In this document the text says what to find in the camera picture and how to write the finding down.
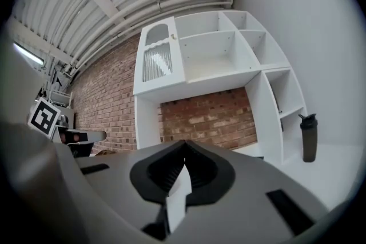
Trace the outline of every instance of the light fixture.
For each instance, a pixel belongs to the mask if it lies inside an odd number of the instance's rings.
[[[28,50],[21,47],[19,44],[13,43],[14,48],[18,50],[18,52],[22,53],[24,56],[32,59],[34,62],[38,63],[39,65],[43,65],[43,60],[39,57],[35,56],[33,53],[29,52]]]

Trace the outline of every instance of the shelf compartment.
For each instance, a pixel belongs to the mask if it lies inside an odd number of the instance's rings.
[[[266,161],[281,163],[283,157],[281,124],[276,101],[263,71],[245,86],[245,90],[252,109],[262,155]]]
[[[303,155],[303,137],[300,129],[301,118],[306,115],[304,108],[300,108],[281,119],[283,128],[283,163]]]
[[[302,108],[303,108],[302,105],[301,106],[296,106],[296,107],[294,107],[294,108],[292,108],[292,109],[290,109],[290,110],[288,110],[286,112],[279,113],[280,119],[285,118],[288,115],[291,115],[292,113],[295,113],[295,112],[301,110]]]
[[[288,63],[275,39],[262,30],[240,30],[261,65]]]
[[[260,30],[265,31],[265,28],[247,11],[223,11],[238,30]]]
[[[256,61],[239,33],[219,31],[180,39],[187,81],[251,70]]]
[[[297,107],[304,106],[303,96],[291,68],[264,70],[270,83],[277,110],[290,113]]]
[[[179,39],[215,31],[234,30],[230,20],[220,17],[219,11],[189,14],[175,18],[175,22]]]

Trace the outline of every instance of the small object on shelf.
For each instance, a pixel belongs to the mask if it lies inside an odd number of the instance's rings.
[[[299,117],[302,119],[300,128],[303,133],[303,161],[305,163],[314,162],[316,157],[318,121],[315,119],[315,115],[311,114],[305,117],[299,114]]]

